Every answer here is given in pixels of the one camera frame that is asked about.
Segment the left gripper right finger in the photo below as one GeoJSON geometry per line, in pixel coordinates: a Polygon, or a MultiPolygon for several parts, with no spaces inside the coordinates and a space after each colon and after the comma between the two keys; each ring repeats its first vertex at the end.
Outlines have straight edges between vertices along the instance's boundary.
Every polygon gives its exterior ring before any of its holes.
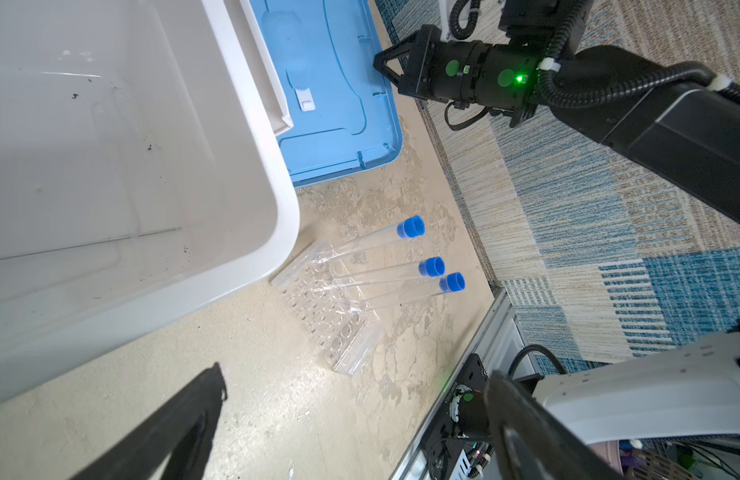
{"type": "Polygon", "coordinates": [[[492,372],[484,396],[503,479],[622,477],[506,374],[492,372]]]}

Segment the white plastic storage bin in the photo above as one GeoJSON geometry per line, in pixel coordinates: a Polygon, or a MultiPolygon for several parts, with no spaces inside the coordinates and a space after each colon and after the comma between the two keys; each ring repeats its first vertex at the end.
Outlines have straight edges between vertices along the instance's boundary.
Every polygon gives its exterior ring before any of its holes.
{"type": "Polygon", "coordinates": [[[292,125],[248,1],[0,1],[0,404],[277,269],[292,125]]]}

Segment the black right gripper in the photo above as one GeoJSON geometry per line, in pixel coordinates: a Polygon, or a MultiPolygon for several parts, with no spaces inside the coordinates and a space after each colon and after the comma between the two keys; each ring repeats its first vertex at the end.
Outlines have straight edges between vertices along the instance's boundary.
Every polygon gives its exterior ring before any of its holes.
{"type": "Polygon", "coordinates": [[[518,112],[532,87],[538,50],[529,45],[482,41],[436,41],[436,26],[425,24],[379,52],[373,67],[411,96],[518,112]]]}

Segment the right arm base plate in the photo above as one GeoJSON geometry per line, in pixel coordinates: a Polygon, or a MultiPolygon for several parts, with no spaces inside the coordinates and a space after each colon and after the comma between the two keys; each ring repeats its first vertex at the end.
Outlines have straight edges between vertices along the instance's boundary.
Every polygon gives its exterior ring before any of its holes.
{"type": "Polygon", "coordinates": [[[495,455],[484,390],[488,375],[470,354],[429,426],[421,450],[431,479],[478,479],[495,455]]]}

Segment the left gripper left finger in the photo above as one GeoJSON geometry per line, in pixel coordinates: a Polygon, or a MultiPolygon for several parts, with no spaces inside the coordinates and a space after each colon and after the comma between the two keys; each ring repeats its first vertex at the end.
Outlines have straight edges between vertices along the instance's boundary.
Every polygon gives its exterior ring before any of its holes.
{"type": "Polygon", "coordinates": [[[228,398],[221,367],[203,370],[76,479],[201,479],[228,398]]]}

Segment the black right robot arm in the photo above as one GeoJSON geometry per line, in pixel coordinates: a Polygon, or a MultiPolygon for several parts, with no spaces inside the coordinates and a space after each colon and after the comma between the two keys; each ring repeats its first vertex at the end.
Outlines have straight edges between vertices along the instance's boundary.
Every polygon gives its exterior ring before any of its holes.
{"type": "Polygon", "coordinates": [[[581,49],[587,1],[510,1],[505,44],[424,25],[378,53],[400,94],[506,116],[538,270],[503,287],[579,439],[740,435],[740,85],[581,49]]]}

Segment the blue capped test tube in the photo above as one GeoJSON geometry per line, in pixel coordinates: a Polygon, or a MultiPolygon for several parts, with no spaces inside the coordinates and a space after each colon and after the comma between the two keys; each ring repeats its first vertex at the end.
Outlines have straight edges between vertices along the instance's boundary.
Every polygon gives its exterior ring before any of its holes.
{"type": "Polygon", "coordinates": [[[460,272],[455,272],[440,277],[427,277],[422,280],[413,281],[398,290],[373,298],[348,300],[343,302],[340,307],[344,312],[348,313],[371,312],[387,307],[417,302],[437,295],[460,292],[465,287],[464,276],[460,272]]]}
{"type": "Polygon", "coordinates": [[[444,260],[441,257],[430,257],[421,261],[340,275],[320,281],[314,289],[329,291],[361,285],[436,278],[443,276],[445,272],[444,260]]]}
{"type": "Polygon", "coordinates": [[[347,255],[383,247],[401,240],[420,237],[425,234],[425,231],[426,227],[423,219],[419,215],[416,215],[341,245],[330,247],[326,251],[319,252],[315,256],[314,262],[325,264],[347,255]]]}

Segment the blue plastic bin lid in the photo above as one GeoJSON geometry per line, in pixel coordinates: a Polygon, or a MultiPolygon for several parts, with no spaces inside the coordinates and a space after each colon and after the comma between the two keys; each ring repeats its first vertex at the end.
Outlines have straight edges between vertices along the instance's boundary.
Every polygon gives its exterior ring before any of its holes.
{"type": "Polygon", "coordinates": [[[381,43],[366,1],[251,4],[292,128],[278,145],[295,187],[386,165],[403,135],[393,89],[373,66],[381,43]]]}

